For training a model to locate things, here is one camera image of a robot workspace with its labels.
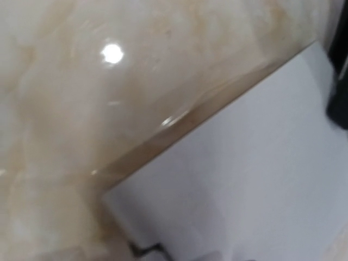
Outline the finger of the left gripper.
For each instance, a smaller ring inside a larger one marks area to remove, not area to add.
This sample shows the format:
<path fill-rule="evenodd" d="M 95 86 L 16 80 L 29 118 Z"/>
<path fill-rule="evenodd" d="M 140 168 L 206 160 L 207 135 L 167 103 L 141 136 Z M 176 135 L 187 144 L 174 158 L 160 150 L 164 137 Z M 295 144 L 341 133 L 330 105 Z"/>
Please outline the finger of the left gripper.
<path fill-rule="evenodd" d="M 344 1 L 328 54 L 337 80 L 326 113 L 335 124 L 347 130 L 347 1 Z"/>

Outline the white paper box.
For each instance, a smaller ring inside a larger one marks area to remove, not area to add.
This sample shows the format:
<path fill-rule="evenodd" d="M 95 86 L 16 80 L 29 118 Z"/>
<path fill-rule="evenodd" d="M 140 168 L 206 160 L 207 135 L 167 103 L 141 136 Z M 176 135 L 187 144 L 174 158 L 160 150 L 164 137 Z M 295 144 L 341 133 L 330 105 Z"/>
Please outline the white paper box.
<path fill-rule="evenodd" d="M 141 247 L 174 260 L 320 260 L 347 224 L 334 72 L 307 47 L 104 196 Z"/>

